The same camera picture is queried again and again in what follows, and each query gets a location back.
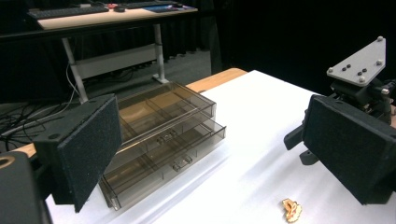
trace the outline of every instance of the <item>black foam pad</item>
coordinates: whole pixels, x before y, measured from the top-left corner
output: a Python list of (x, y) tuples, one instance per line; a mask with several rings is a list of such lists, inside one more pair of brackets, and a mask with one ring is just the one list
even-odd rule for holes
[(396, 169), (396, 130), (345, 102), (314, 95), (303, 141), (362, 204), (385, 203)]
[(0, 154), (0, 180), (1, 223), (52, 223), (25, 153)]
[(121, 145), (116, 97), (96, 97), (71, 110), (34, 144), (40, 162), (53, 172), (54, 201), (74, 204), (79, 212)]

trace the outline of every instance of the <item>bolt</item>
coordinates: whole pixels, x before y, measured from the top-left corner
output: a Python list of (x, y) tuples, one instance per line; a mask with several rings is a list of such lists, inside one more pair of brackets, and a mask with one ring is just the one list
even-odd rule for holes
[(388, 95), (389, 94), (389, 90), (388, 89), (382, 89), (381, 90), (381, 94)]

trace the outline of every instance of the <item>plastic drawer organizer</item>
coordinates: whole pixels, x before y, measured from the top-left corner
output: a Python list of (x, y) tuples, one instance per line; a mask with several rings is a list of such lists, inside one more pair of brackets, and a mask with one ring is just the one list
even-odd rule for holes
[(216, 103), (169, 82), (119, 101), (123, 144), (99, 182), (109, 207), (136, 204), (225, 137)]

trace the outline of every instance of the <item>table surface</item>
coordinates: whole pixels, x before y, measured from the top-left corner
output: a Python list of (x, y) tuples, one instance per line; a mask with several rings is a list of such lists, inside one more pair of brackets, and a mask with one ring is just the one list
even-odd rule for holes
[(150, 18), (160, 18), (160, 17), (166, 17), (181, 13), (189, 13), (197, 10), (198, 9), (194, 7), (183, 7), (180, 8), (178, 11), (167, 11), (167, 12), (156, 13), (143, 8), (126, 9), (125, 12), (115, 12), (113, 11), (113, 9), (110, 9), (108, 12), (93, 13), (93, 14), (73, 16), (73, 17), (62, 17), (62, 18), (49, 19), (49, 20), (40, 20), (38, 21), (38, 23), (44, 30), (52, 30), (52, 29), (60, 29), (60, 28), (79, 27), (85, 25), (111, 23), (118, 21), (146, 20)]
[(303, 207), (297, 223), (396, 222), (395, 194), (387, 204), (361, 205), (321, 162), (301, 164), (304, 144), (286, 150), (283, 138), (301, 124), (314, 92), (257, 71), (236, 76), (202, 93), (227, 126), (214, 151), (119, 211), (99, 188), (79, 214), (49, 197), (54, 223), (286, 223), (286, 198)]

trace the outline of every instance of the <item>food item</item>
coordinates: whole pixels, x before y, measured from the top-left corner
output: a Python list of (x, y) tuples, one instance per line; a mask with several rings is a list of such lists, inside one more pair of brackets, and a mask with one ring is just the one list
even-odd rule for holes
[(301, 212), (303, 211), (303, 208), (297, 204), (297, 202), (294, 202), (290, 199), (285, 199), (282, 201), (283, 207), (286, 209), (286, 220), (291, 223), (295, 222), (298, 220), (300, 217)]

